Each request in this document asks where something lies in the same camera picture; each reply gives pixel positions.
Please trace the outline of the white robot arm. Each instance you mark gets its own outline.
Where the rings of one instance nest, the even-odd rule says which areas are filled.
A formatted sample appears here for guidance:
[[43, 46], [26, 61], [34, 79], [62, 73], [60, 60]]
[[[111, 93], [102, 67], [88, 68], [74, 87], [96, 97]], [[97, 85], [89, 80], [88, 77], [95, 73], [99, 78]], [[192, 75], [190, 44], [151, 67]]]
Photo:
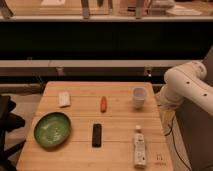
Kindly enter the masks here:
[[205, 82], [209, 61], [213, 62], [213, 46], [203, 61], [192, 60], [168, 69], [164, 74], [165, 84], [157, 93], [157, 102], [177, 109], [188, 99], [213, 116], [213, 86]]

